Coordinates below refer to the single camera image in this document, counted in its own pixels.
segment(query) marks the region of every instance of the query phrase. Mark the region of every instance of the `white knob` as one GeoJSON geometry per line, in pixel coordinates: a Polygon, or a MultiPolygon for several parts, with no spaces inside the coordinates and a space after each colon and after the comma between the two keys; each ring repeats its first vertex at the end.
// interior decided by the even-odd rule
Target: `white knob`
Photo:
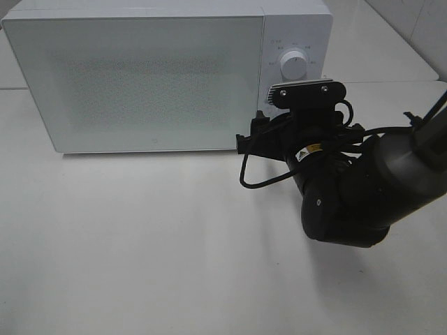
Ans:
{"type": "Polygon", "coordinates": [[[291,50],[281,58],[281,72],[288,80],[298,80],[307,72],[308,58],[302,50],[291,50]]]}

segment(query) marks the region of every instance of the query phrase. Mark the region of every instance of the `white table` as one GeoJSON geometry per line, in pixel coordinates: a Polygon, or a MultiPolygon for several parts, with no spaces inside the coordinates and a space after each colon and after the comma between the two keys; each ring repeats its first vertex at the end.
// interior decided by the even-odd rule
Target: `white table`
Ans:
{"type": "MultiPolygon", "coordinates": [[[[347,89],[374,127],[447,84],[347,89]]],[[[62,156],[28,91],[0,102],[0,334],[446,333],[447,198],[374,248],[318,243],[293,181],[243,189],[234,152],[62,156]]]]}
{"type": "MultiPolygon", "coordinates": [[[[432,81],[439,76],[364,0],[325,0],[334,15],[323,75],[342,82],[432,81]]],[[[24,81],[0,31],[0,89],[24,81]]]]}

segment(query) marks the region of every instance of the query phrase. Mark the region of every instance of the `white microwave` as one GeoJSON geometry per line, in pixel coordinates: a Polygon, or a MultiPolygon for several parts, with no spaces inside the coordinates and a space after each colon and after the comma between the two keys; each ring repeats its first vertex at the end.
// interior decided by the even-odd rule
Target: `white microwave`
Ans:
{"type": "Polygon", "coordinates": [[[321,0],[23,0],[1,21],[62,153],[234,149],[273,84],[321,77],[321,0]]]}

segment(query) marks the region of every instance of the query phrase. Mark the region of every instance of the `microwave control panel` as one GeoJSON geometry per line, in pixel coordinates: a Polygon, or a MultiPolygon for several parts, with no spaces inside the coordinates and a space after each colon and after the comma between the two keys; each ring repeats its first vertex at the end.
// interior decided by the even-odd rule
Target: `microwave control panel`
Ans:
{"type": "Polygon", "coordinates": [[[265,116],[287,112],[267,102],[272,85],[321,78],[331,27],[330,14],[264,17],[258,109],[265,116]]]}

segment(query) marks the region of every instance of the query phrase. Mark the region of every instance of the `microwave oven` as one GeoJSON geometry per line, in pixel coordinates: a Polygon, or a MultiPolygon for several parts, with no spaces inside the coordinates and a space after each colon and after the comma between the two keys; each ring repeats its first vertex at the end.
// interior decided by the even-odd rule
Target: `microwave oven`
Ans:
{"type": "Polygon", "coordinates": [[[56,151],[234,149],[273,84],[321,77],[321,0],[23,0],[2,19],[56,151]]]}

